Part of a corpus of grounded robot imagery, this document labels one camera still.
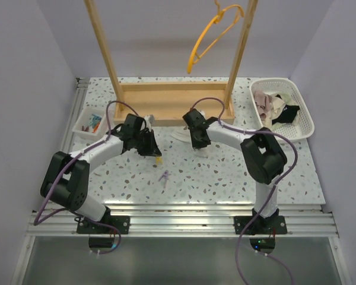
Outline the yellow clothespin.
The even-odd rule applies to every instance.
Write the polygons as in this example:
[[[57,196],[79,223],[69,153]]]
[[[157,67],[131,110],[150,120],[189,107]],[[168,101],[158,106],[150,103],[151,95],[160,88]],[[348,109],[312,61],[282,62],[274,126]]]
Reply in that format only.
[[[155,158],[155,164],[156,165],[162,165],[163,164],[163,158],[162,157],[156,157]]]

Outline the white underwear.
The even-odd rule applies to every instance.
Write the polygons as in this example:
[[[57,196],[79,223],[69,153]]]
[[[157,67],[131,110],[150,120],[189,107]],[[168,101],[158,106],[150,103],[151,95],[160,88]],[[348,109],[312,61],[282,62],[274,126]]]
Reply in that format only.
[[[192,147],[190,131],[187,128],[178,129],[171,133],[171,136],[181,142],[187,143]],[[209,152],[206,148],[195,149],[192,148],[195,156],[208,158]]]

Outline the purple clothespin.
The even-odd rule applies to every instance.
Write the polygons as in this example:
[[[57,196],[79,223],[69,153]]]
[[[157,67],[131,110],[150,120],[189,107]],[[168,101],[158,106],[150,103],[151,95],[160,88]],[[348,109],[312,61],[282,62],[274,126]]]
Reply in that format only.
[[[166,185],[167,185],[167,181],[168,181],[168,179],[169,179],[169,175],[170,175],[169,171],[168,171],[168,170],[165,170],[165,171],[163,172],[163,174],[160,176],[160,178],[158,179],[158,181],[163,184],[163,187],[164,187],[164,188],[165,188]]]

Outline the orange plastic hanger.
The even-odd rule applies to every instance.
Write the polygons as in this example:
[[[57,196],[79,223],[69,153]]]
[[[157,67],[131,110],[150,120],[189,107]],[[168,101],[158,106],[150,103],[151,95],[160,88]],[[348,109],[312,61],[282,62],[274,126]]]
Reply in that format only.
[[[245,11],[240,4],[221,5],[215,0],[214,5],[216,13],[198,36],[188,57],[187,74],[191,74],[194,66],[244,19]]]

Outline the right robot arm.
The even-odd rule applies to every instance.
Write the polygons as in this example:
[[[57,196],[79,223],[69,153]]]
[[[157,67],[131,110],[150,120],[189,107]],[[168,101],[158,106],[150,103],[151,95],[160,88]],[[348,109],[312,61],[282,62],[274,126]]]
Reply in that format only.
[[[283,174],[287,157],[275,137],[266,128],[242,131],[219,121],[206,119],[198,110],[183,115],[192,147],[200,150],[221,143],[241,151],[248,174],[255,181],[256,200],[249,216],[235,216],[237,235],[285,235],[288,233],[284,216],[279,214],[275,182]]]

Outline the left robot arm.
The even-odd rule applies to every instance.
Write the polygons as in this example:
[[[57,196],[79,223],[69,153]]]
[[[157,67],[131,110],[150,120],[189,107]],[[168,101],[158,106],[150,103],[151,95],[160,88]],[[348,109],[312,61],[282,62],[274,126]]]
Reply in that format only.
[[[153,115],[128,114],[103,138],[73,153],[58,151],[50,161],[40,188],[44,202],[52,201],[78,217],[80,234],[126,234],[129,218],[116,218],[88,193],[90,174],[109,159],[136,150],[142,157],[161,157],[151,125]]]

